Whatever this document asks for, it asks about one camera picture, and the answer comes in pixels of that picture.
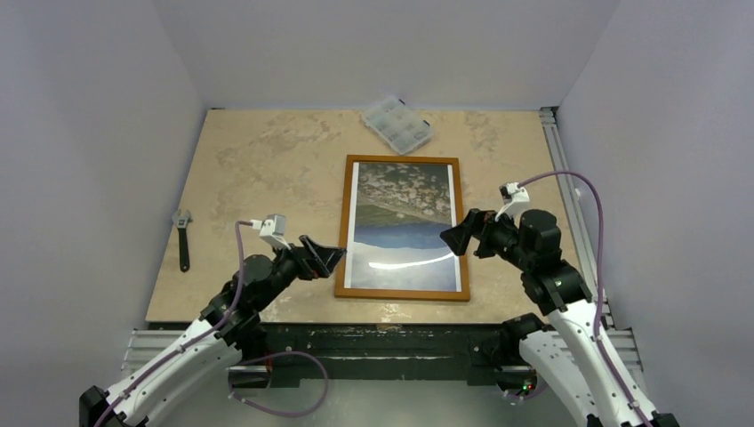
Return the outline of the clear plastic organizer box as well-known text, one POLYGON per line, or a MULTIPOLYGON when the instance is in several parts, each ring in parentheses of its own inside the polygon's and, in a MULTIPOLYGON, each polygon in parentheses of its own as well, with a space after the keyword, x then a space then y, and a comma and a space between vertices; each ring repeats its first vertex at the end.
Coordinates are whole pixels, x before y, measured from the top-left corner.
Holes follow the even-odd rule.
POLYGON ((395 96, 364 110, 361 118, 399 156, 414 153, 434 136, 429 122, 395 96))

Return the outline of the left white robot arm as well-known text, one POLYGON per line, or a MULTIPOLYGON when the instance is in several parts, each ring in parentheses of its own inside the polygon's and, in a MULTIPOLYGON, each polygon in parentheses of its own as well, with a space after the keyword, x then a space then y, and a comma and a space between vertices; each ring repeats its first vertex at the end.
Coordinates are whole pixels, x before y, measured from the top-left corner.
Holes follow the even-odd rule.
POLYGON ((189 395, 238 362, 271 359, 261 312, 294 281, 329 278, 347 251, 306 235, 273 256, 238 256, 237 272, 180 336, 137 371, 78 400, 81 426, 159 426, 189 395))

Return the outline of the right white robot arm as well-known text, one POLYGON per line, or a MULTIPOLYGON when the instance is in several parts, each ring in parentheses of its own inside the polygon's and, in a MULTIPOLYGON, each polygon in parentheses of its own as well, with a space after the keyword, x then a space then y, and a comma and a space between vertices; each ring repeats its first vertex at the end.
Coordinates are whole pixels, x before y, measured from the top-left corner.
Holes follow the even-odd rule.
POLYGON ((498 256, 520 270, 526 295, 569 353, 563 355, 532 313, 503 323, 499 349, 505 359, 533 367, 580 426, 678 425, 673 414, 656 408, 622 363, 601 323, 600 304, 562 256, 553 214, 531 209, 514 221, 471 209, 440 237, 456 255, 465 254, 476 239, 477 258, 498 256))

